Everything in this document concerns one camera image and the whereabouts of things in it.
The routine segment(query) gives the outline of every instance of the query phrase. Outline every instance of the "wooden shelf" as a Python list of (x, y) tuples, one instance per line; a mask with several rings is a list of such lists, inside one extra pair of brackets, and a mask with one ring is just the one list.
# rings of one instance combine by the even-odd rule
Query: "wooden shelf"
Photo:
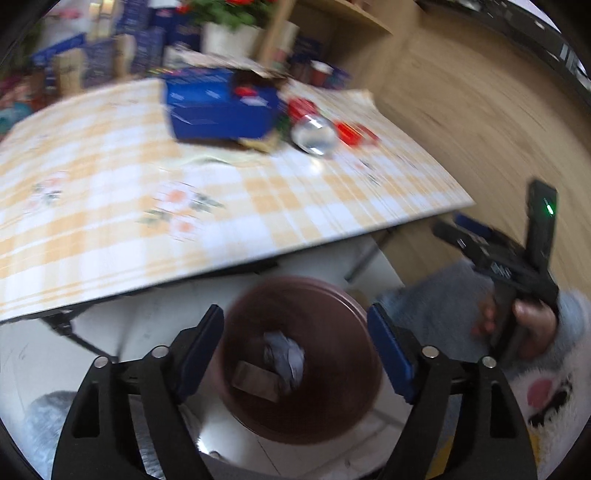
[(322, 10), (323, 12), (327, 12), (333, 14), (337, 17), (342, 18), (343, 20), (348, 20), (353, 23), (357, 23), (360, 25), (367, 25), (369, 27), (374, 27), (382, 31), (386, 31), (388, 33), (392, 33), (392, 31), (380, 20), (373, 17), (369, 13), (367, 13), (362, 8), (357, 7), (347, 0), (298, 0), (304, 5), (308, 7), (316, 8), (318, 10)]

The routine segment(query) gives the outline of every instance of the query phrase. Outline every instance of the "brown trash bin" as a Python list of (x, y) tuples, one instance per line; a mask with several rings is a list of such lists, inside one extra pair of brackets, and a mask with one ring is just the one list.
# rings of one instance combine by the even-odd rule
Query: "brown trash bin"
[[(304, 350), (301, 384), (277, 403), (232, 386), (239, 361), (269, 369), (265, 332), (281, 331)], [(228, 410), (276, 442), (317, 443), (352, 428), (372, 407), (382, 365), (363, 309), (341, 289), (306, 277), (270, 278), (239, 299), (210, 366)]]

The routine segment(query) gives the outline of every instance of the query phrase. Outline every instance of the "table leg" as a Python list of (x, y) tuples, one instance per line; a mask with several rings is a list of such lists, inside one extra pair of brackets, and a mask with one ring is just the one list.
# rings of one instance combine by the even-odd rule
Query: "table leg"
[(72, 325), (72, 320), (82, 313), (80, 310), (72, 311), (70, 313), (56, 313), (54, 315), (49, 315), (47, 317), (42, 317), (41, 321), (46, 323), (51, 327), (51, 329), (56, 332), (58, 335), (69, 338), (72, 342), (77, 343), (82, 348), (95, 353), (98, 356), (105, 356), (111, 362), (118, 363), (119, 357), (110, 355), (109, 353), (101, 350), (98, 347), (95, 347), (91, 343), (87, 342), (83, 338), (79, 337), (74, 333), (74, 327)]
[(348, 283), (354, 282), (355, 279), (367, 268), (374, 256), (380, 251), (382, 247), (384, 247), (390, 241), (395, 231), (395, 226), (386, 228), (385, 232), (382, 234), (382, 236), (380, 236), (375, 245), (373, 245), (372, 248), (369, 251), (367, 251), (361, 257), (361, 259), (355, 264), (351, 271), (347, 275), (345, 275), (345, 280)]

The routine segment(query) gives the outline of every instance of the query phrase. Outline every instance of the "white flower pot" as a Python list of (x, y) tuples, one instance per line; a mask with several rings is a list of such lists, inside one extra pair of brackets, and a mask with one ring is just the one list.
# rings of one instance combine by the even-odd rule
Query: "white flower pot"
[(206, 23), (201, 33), (201, 51), (223, 57), (250, 57), (261, 32), (261, 28), (249, 25), (232, 31), (225, 25)]

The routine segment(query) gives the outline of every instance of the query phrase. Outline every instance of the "checkered tablecloth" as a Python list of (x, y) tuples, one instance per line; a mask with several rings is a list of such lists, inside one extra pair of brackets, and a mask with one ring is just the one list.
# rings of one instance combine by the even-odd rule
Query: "checkered tablecloth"
[(363, 92), (292, 83), (379, 147), (331, 160), (180, 145), (159, 80), (57, 103), (0, 144), (0, 320), (96, 300), (471, 204)]

